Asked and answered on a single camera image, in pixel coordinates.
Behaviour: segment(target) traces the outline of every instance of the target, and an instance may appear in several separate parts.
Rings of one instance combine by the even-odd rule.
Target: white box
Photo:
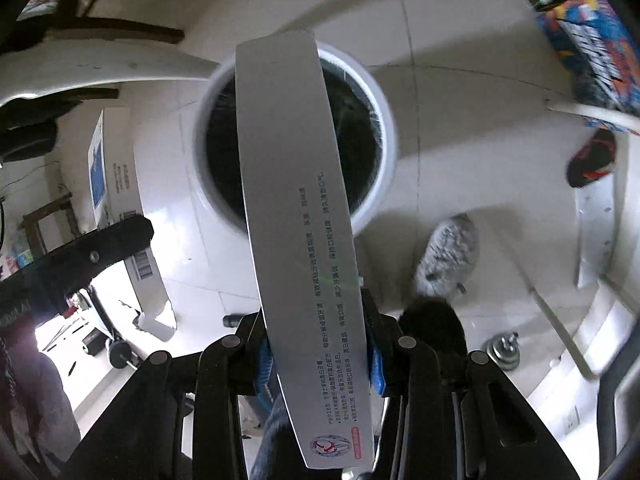
[[[135,213],[143,214],[129,137],[128,108],[103,109],[89,146],[88,161],[98,229]],[[175,333],[175,326],[158,322],[156,316],[171,310],[172,306],[151,248],[126,258],[124,263],[142,310],[139,328],[163,341],[168,340]]]
[[[309,468],[371,469],[358,272],[313,35],[239,45],[236,104],[256,279],[298,445]]]

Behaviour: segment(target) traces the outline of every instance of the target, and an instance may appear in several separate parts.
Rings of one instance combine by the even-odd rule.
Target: red label
[[[362,458],[362,449],[360,448],[360,430],[357,426],[351,428],[351,441],[353,442],[353,455],[356,460],[359,460]]]

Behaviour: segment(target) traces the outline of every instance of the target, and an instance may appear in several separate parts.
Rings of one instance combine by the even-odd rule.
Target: black cylindrical object
[[[94,328],[84,339],[82,339],[82,350],[84,350],[85,354],[89,354],[91,356],[98,355],[100,350],[104,349],[106,341],[107,336],[97,328]]]

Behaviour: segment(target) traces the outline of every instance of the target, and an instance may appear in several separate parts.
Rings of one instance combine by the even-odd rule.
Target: circular logo
[[[343,436],[323,435],[311,441],[311,449],[320,456],[342,456],[351,449],[351,442]]]

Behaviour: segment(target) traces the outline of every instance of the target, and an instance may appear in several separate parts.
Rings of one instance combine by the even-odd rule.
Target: barcode
[[[134,254],[133,261],[136,264],[140,280],[146,280],[154,275],[154,272],[151,270],[151,264],[149,263],[149,257],[146,255],[146,251],[140,251],[139,253]]]

